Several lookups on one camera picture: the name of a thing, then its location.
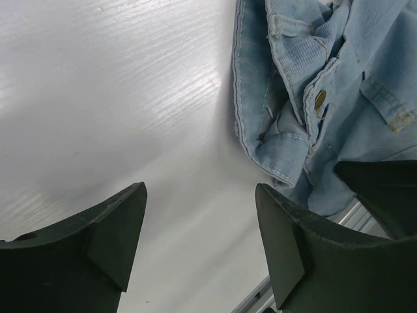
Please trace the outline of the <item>light blue denim skirt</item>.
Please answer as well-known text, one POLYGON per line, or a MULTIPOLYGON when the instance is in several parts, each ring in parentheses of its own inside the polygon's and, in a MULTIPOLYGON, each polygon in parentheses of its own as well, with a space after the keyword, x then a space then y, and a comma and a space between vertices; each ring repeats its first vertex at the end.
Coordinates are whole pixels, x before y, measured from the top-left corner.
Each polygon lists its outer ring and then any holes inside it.
POLYGON ((416 158, 415 1, 239 1, 236 130, 282 194, 333 219, 341 160, 416 158))

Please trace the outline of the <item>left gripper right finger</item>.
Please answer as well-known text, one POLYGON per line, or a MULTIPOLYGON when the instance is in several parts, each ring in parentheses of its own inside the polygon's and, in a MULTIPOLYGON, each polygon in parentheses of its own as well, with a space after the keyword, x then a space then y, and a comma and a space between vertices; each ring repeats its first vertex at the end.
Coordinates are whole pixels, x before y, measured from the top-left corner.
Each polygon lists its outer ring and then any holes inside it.
POLYGON ((282 312, 415 312, 416 238, 354 231, 255 189, 276 307, 282 312))

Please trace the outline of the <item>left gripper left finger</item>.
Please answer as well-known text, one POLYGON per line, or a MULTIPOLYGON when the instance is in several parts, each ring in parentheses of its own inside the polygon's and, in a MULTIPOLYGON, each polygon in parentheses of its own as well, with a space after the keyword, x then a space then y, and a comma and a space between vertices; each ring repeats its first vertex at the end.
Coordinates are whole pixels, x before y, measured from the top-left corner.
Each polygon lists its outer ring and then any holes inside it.
POLYGON ((62 221, 1 241, 1 311, 116 312, 146 203, 145 184, 134 183, 62 221))

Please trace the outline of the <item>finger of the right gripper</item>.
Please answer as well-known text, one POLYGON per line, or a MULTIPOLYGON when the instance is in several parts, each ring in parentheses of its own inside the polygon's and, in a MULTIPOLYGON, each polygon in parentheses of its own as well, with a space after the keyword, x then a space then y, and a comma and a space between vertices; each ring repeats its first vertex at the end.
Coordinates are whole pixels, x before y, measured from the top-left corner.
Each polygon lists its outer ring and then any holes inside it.
POLYGON ((341 161, 335 174, 393 239, 416 235, 416 161, 341 161))

